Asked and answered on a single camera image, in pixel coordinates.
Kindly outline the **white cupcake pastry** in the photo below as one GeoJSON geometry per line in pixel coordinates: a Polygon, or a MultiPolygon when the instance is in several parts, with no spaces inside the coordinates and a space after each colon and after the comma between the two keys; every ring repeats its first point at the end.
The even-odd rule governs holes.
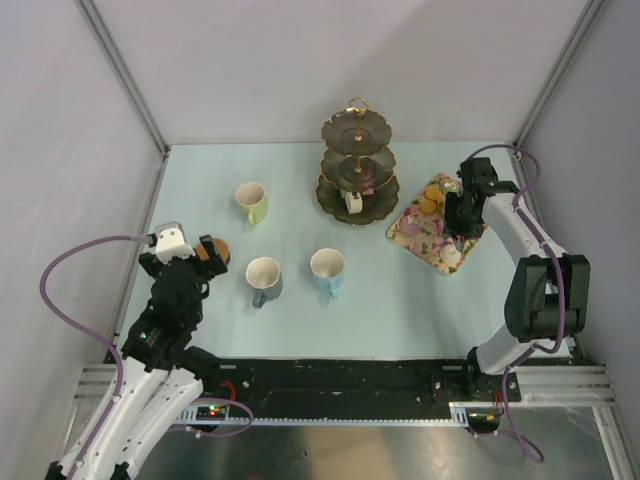
{"type": "Polygon", "coordinates": [[[454,244],[446,243],[439,252],[442,262],[449,267],[456,267],[462,258],[462,253],[454,244]]]}

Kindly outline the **white cup pastry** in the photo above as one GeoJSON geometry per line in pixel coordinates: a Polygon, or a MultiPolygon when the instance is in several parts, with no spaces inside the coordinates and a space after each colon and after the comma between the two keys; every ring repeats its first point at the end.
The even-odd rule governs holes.
{"type": "Polygon", "coordinates": [[[363,211],[363,197],[360,192],[347,192],[344,196],[347,212],[350,215],[359,214],[363,211]]]}

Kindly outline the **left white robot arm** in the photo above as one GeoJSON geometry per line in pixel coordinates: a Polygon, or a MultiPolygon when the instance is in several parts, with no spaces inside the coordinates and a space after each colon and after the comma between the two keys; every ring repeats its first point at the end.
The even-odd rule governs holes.
{"type": "Polygon", "coordinates": [[[150,298],[120,349],[107,348],[116,373],[89,424],[49,479],[132,479],[177,415],[221,389],[219,359],[191,345],[209,283],[228,271],[216,239],[191,246],[178,224],[143,239],[138,262],[152,278],[150,298]]]}

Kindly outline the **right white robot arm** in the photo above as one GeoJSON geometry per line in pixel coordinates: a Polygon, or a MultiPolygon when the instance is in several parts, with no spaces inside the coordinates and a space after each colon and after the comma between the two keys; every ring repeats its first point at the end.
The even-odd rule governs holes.
{"type": "Polygon", "coordinates": [[[483,401],[533,353],[555,354],[566,337],[584,329],[591,267],[544,231],[522,202],[522,190],[500,180],[489,158],[467,158],[457,175],[460,192],[445,197],[445,235],[461,246],[490,228],[515,265],[503,326],[464,363],[463,391],[483,401]]]}

